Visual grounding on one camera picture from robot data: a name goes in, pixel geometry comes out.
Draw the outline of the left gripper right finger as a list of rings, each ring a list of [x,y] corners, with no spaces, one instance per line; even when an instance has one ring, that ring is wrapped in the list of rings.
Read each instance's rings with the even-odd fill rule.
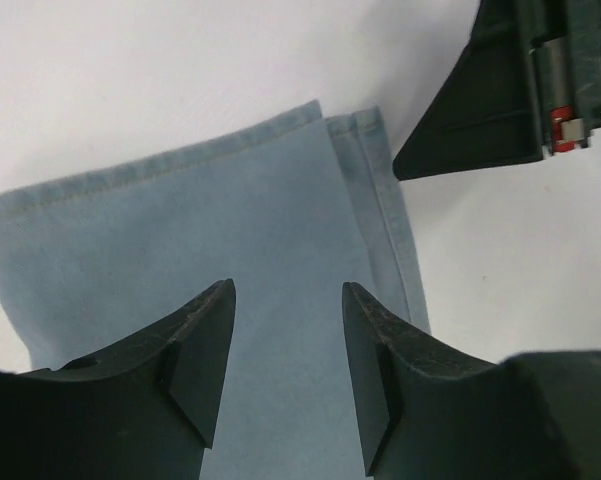
[[[601,350],[492,364],[342,290],[365,473],[373,479],[601,479]]]

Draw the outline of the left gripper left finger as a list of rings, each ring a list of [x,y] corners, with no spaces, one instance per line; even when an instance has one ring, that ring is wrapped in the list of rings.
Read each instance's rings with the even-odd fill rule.
[[[0,372],[0,479],[195,479],[216,431],[236,291],[58,370]]]

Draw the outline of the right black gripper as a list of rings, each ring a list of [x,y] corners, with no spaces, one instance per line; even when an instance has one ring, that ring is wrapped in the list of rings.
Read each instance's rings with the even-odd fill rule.
[[[400,181],[532,163],[601,129],[601,1],[483,1],[393,161]]]

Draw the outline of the light blue denim skirt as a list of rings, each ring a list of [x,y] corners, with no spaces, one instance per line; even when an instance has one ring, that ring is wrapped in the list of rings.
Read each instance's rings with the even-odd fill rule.
[[[206,479],[364,475],[341,313],[357,282],[429,326],[383,117],[310,102],[207,142],[0,195],[0,302],[58,367],[235,282]]]

